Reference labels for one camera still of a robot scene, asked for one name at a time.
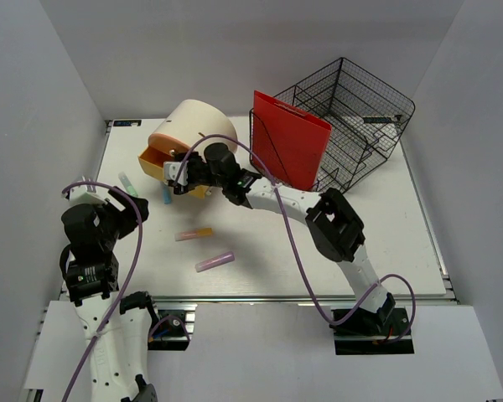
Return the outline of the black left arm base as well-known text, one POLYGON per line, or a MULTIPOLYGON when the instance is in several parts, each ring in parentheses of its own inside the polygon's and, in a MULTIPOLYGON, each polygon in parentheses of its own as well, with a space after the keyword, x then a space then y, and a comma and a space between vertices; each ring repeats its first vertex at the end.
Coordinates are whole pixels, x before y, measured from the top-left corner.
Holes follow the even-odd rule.
POLYGON ((121 299, 119 314, 127 341, 139 337, 150 351, 185 351, 191 340, 189 311, 166 305, 158 307, 146 291, 137 291, 121 299))

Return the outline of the yellow bottom drawer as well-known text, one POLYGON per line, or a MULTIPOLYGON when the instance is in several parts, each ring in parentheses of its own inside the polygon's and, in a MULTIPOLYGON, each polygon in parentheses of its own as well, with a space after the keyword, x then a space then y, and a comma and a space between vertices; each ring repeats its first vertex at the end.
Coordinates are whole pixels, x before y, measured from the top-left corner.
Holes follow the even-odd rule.
MULTIPOLYGON (((147 147, 139 156, 138 161, 142 170, 150 177, 156 178, 158 181, 166 183, 164 176, 164 163, 172 162, 174 159, 167 153, 159 151, 154 147, 147 147)), ((210 191, 209 187, 199 186, 192 190, 189 195, 196 198, 205 198, 210 191)))

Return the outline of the peach top drawer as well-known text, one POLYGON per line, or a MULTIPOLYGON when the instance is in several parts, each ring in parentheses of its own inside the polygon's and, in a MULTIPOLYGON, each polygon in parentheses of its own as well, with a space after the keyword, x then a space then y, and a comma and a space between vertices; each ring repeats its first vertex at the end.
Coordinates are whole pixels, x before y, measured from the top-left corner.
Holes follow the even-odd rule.
POLYGON ((171 152, 187 152, 190 149, 190 145, 179 139, 158 132, 154 132, 149 136, 148 146, 166 155, 171 155, 171 152))

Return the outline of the cream semicircular drawer box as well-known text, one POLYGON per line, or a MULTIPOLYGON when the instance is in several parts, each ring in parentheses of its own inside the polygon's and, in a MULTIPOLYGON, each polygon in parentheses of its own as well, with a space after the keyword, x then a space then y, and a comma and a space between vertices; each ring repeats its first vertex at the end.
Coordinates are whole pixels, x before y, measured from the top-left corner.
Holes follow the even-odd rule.
POLYGON ((200 100, 182 101, 154 132, 175 137, 190 147, 211 134, 237 139, 236 129, 229 118, 200 100))

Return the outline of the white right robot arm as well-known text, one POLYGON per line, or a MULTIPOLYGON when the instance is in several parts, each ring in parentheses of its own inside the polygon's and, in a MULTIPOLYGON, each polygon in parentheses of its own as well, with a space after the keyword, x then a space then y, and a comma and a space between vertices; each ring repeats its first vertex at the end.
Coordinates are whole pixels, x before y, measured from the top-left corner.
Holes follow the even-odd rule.
POLYGON ((203 155, 180 153, 163 168, 176 195, 199 186, 220 188, 234 205, 280 213, 307 226, 317 251, 338 265, 358 299, 353 316, 374 334, 391 326, 394 298, 369 260, 362 220, 339 190, 314 193, 273 184, 241 167, 222 142, 211 143, 203 155))

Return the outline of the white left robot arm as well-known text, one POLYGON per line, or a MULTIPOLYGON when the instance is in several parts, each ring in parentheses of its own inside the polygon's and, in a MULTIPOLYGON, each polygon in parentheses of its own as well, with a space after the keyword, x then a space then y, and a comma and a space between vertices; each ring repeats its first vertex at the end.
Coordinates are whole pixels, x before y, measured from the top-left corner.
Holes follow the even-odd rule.
POLYGON ((92 347, 88 354, 94 401, 154 401, 148 381, 148 334, 160 324, 151 296, 137 291, 118 296, 115 243, 148 218, 148 201, 111 193, 123 209, 105 200, 77 204, 61 221, 69 245, 60 269, 76 316, 92 347))

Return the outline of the red file folder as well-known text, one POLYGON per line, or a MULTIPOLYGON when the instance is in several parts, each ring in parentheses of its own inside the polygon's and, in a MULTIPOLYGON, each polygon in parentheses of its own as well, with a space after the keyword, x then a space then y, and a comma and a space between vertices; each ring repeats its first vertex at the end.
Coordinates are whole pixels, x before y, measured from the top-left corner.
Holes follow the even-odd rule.
POLYGON ((251 164, 261 173, 304 191, 313 187, 331 125, 258 90, 251 123, 251 164))

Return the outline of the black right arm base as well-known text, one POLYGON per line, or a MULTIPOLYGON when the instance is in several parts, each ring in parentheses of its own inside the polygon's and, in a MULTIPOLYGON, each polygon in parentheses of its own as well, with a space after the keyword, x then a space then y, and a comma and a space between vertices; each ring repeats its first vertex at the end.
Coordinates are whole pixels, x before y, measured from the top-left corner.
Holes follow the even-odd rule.
POLYGON ((333 326, 334 350, 338 356, 414 354, 407 310, 395 307, 383 324, 368 319, 363 310, 333 326))

